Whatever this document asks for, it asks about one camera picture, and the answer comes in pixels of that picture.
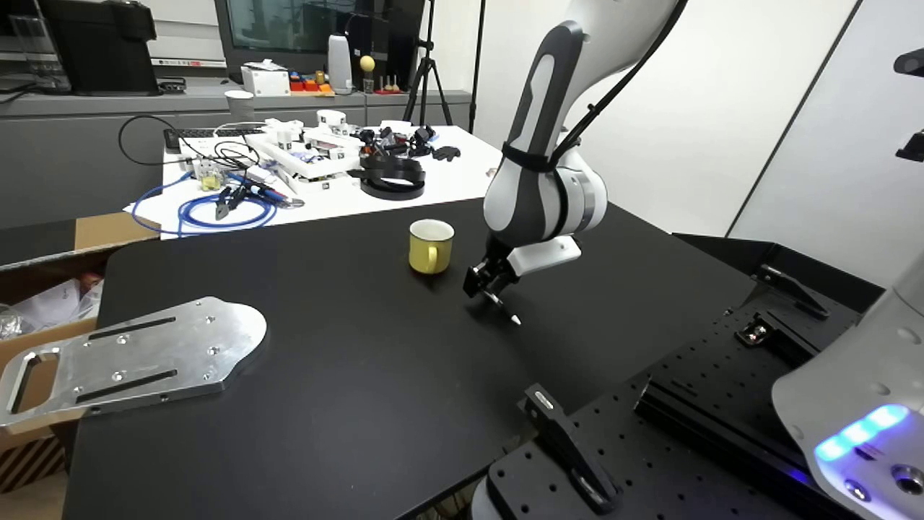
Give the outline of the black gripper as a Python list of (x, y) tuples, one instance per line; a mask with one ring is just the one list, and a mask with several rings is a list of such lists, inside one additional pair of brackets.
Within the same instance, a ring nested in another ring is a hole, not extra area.
[(512, 326), (524, 326), (524, 317), (501, 299), (507, 286), (521, 280), (510, 265), (512, 251), (512, 247), (489, 239), (485, 257), (466, 271), (466, 296), (485, 299), (501, 316), (512, 322)]

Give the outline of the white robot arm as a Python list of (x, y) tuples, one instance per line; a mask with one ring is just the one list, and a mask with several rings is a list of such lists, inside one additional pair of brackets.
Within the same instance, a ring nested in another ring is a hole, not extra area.
[(502, 160), (482, 199), (485, 257), (466, 296), (512, 322), (518, 280), (582, 257), (576, 237), (608, 218), (608, 185), (583, 161), (582, 135), (677, 30), (687, 0), (573, 0), (530, 68)]

